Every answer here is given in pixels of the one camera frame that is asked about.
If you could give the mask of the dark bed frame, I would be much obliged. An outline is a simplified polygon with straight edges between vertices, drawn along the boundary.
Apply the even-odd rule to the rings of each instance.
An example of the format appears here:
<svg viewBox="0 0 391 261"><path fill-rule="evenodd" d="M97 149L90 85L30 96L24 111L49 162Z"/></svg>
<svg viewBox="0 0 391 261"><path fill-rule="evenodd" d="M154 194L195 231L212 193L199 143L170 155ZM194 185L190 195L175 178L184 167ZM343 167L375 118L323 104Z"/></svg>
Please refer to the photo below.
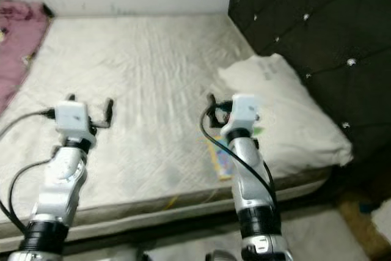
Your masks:
<svg viewBox="0 0 391 261"><path fill-rule="evenodd" d="M321 204L344 190L338 180L311 177L277 181L277 199L282 211ZM206 230L237 222L231 199L231 181L215 189L174 194L162 199L130 204L96 206L76 215L64 244L64 255L76 255L122 243L148 243L174 234ZM22 239L14 225L0 212L0 253L5 257Z"/></svg>

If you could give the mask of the white pillow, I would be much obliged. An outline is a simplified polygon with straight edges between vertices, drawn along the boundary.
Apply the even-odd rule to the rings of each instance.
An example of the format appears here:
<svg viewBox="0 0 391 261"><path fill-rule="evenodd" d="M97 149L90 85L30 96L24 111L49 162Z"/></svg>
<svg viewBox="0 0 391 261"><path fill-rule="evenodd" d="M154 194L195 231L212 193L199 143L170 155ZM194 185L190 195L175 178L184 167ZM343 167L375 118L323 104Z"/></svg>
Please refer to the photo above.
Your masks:
<svg viewBox="0 0 391 261"><path fill-rule="evenodd" d="M220 69L233 94L252 94L260 102L257 139L275 177L346 166L353 146L315 103L282 55L254 55Z"/></svg>

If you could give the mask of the yellow framed puzzle board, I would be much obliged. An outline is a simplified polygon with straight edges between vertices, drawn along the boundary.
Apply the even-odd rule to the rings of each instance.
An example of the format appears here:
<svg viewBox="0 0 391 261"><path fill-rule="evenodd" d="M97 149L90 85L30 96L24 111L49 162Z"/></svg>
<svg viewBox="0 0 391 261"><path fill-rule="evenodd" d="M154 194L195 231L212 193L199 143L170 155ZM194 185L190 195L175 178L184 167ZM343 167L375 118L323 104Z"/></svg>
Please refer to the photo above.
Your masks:
<svg viewBox="0 0 391 261"><path fill-rule="evenodd" d="M209 154L211 157L213 170L220 181L229 181L233 177L234 164L232 156L227 154L222 147L213 144L212 141L206 139Z"/></svg>

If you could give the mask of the grey robot left leg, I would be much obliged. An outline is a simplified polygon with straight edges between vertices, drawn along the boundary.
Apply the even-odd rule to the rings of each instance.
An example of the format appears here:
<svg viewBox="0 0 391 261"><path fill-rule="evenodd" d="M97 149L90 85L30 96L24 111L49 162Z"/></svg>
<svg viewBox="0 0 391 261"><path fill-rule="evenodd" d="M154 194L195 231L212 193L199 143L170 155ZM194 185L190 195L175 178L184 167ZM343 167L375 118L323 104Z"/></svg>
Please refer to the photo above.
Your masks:
<svg viewBox="0 0 391 261"><path fill-rule="evenodd" d="M107 260L108 261L143 261L144 252L135 249L125 249L115 251Z"/></svg>

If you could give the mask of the white object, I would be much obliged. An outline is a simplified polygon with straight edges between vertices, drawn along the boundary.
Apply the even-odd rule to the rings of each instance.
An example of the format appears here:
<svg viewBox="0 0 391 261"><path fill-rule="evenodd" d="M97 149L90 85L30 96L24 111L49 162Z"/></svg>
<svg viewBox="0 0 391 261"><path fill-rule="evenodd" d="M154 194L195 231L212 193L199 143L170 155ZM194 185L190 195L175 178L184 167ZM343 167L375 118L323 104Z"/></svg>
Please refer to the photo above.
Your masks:
<svg viewBox="0 0 391 261"><path fill-rule="evenodd" d="M391 199L385 200L371 212L371 221L376 230L391 241Z"/></svg>

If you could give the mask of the purple cartoon print blanket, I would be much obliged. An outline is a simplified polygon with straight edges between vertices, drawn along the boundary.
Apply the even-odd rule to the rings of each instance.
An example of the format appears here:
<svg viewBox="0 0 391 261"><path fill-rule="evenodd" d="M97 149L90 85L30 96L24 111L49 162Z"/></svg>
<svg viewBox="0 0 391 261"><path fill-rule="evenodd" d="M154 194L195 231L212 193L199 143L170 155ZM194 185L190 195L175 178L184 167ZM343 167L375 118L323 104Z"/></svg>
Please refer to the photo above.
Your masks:
<svg viewBox="0 0 391 261"><path fill-rule="evenodd" d="M49 15L42 2L0 2L0 112L27 77L29 62L48 30Z"/></svg>

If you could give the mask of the grey robot leg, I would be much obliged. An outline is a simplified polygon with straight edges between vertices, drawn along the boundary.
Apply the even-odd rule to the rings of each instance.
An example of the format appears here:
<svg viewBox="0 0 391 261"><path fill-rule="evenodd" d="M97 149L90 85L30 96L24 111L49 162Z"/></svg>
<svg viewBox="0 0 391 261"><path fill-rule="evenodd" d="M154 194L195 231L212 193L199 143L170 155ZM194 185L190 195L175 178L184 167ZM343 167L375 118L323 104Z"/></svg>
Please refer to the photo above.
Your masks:
<svg viewBox="0 0 391 261"><path fill-rule="evenodd" d="M143 261L144 252L135 249L125 249L115 251L107 260L108 261Z"/></svg>
<svg viewBox="0 0 391 261"><path fill-rule="evenodd" d="M205 255L204 261L236 261L231 252L214 250Z"/></svg>

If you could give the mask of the brown wooden object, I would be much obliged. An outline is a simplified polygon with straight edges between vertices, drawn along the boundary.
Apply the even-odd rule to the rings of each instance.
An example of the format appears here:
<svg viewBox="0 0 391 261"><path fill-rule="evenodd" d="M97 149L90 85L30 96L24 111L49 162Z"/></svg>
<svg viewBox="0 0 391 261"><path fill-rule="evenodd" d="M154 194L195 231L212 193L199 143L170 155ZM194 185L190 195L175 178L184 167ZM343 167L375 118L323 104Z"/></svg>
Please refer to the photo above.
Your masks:
<svg viewBox="0 0 391 261"><path fill-rule="evenodd" d="M360 192L346 191L338 195L336 207L371 261L391 261L391 241L380 233L371 218L379 203Z"/></svg>

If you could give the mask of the dark tufted headboard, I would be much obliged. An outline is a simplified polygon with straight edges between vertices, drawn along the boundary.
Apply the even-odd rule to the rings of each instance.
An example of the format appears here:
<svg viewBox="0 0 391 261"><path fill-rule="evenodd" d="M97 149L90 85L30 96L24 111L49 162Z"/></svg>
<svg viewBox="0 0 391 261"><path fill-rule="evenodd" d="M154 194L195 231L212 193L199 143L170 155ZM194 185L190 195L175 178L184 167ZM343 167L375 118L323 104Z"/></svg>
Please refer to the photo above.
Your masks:
<svg viewBox="0 0 391 261"><path fill-rule="evenodd" d="M349 171L391 151L391 0L230 0L252 49L281 54L354 147Z"/></svg>

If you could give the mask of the white quilted mattress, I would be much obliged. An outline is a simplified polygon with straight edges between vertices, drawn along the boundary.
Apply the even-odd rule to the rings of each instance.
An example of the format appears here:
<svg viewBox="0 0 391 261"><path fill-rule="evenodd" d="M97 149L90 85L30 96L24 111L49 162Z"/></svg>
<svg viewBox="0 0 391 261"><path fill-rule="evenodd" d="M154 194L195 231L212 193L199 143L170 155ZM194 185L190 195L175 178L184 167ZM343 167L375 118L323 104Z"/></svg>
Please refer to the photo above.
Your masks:
<svg viewBox="0 0 391 261"><path fill-rule="evenodd" d="M220 15L67 18L53 21L26 79L2 112L1 122L52 108L69 94L102 120L114 99L114 120L98 130L87 155L87 179L78 211L198 193L223 185L213 170L199 117L207 94L233 93L218 71L257 56L234 24ZM48 160L61 144L55 122L41 116L15 124L0 141L0 191L6 196L20 169ZM328 178L337 166L294 177ZM44 166L16 181L12 205L25 224L40 190Z"/></svg>

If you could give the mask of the grey robot right leg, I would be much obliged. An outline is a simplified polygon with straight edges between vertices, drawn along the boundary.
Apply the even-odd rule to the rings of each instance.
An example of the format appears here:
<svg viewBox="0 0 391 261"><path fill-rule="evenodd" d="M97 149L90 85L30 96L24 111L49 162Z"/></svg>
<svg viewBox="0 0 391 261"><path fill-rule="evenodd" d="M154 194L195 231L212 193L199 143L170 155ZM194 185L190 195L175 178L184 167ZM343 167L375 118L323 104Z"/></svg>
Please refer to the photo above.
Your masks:
<svg viewBox="0 0 391 261"><path fill-rule="evenodd" d="M214 250L205 255L204 261L236 261L231 252Z"/></svg>

